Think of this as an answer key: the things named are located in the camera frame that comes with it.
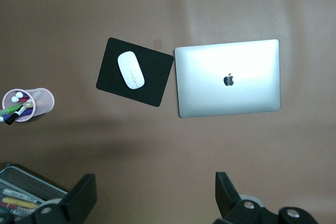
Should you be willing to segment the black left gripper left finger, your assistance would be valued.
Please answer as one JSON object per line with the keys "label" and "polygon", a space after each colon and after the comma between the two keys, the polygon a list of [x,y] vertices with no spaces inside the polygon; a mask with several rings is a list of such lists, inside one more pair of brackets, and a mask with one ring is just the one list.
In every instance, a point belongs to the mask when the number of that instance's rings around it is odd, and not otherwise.
{"label": "black left gripper left finger", "polygon": [[85,174],[59,203],[48,203],[33,213],[34,223],[84,223],[97,202],[95,174]]}

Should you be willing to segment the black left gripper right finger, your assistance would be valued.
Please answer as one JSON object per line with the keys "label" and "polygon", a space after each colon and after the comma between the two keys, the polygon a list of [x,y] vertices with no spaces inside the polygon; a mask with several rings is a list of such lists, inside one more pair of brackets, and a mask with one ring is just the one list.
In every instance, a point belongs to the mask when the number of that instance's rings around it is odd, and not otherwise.
{"label": "black left gripper right finger", "polygon": [[272,213],[259,198],[240,195],[226,172],[215,173],[215,199],[221,214],[215,223],[317,223],[297,207],[282,207]]}

